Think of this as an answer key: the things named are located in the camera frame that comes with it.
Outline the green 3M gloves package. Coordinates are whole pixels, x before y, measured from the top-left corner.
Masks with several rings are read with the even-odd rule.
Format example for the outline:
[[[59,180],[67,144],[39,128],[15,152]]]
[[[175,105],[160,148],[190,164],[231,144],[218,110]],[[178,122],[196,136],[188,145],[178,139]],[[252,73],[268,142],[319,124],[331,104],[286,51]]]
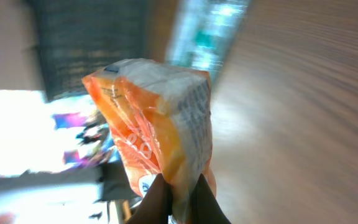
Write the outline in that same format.
[[[250,0],[180,1],[165,61],[218,79]]]

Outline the small orange carton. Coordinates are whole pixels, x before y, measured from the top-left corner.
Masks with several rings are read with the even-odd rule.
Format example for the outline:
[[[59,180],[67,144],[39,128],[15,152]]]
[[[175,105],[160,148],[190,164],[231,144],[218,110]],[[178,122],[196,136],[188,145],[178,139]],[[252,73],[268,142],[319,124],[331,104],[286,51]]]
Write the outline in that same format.
[[[108,123],[131,189],[145,196],[158,174],[172,187],[173,217],[190,222],[199,176],[212,190],[211,78],[207,71],[144,58],[108,65],[82,80]]]

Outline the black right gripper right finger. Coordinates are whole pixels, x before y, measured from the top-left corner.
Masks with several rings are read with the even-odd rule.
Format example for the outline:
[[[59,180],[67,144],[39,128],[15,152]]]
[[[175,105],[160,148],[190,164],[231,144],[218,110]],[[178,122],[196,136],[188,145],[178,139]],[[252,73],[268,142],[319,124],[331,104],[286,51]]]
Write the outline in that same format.
[[[201,174],[191,194],[192,224],[231,224]]]

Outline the dark grey mesh basket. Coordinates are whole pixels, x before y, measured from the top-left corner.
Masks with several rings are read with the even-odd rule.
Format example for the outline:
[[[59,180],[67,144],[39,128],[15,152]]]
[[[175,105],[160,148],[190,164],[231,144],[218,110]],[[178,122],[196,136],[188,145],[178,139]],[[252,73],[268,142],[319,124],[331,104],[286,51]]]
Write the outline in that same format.
[[[28,0],[47,101],[85,95],[82,78],[146,52],[149,1]]]

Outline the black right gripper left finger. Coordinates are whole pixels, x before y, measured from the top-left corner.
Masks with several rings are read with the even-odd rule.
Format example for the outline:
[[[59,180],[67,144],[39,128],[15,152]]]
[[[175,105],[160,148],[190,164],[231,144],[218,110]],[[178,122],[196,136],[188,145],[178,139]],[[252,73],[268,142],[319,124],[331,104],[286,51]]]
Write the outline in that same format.
[[[172,214],[172,201],[170,185],[158,174],[127,224],[167,224]]]

